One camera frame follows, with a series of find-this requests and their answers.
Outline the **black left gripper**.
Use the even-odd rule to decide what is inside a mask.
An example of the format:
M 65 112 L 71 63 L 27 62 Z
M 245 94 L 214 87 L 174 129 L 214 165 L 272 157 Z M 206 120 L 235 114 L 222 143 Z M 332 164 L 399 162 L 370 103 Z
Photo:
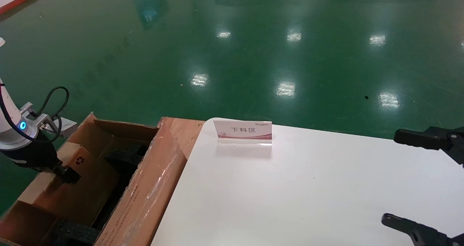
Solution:
M 61 160 L 57 157 L 55 147 L 51 142 L 48 142 L 48 137 L 40 131 L 35 139 L 47 142 L 31 142 L 16 150 L 1 150 L 1 152 L 19 167 L 55 173 L 63 182 L 76 184 L 81 175 L 71 167 L 62 165 Z

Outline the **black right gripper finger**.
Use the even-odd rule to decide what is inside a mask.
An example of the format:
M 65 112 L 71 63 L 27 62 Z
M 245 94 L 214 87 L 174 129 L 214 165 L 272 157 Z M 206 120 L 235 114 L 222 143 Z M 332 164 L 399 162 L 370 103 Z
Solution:
M 432 227 L 425 226 L 407 218 L 401 218 L 390 213 L 383 214 L 381 223 L 391 229 L 407 234 L 415 246 L 464 245 L 463 233 L 451 238 Z
M 413 147 L 442 150 L 457 164 L 464 164 L 464 127 L 455 129 L 428 127 L 423 132 L 398 129 L 393 140 Z

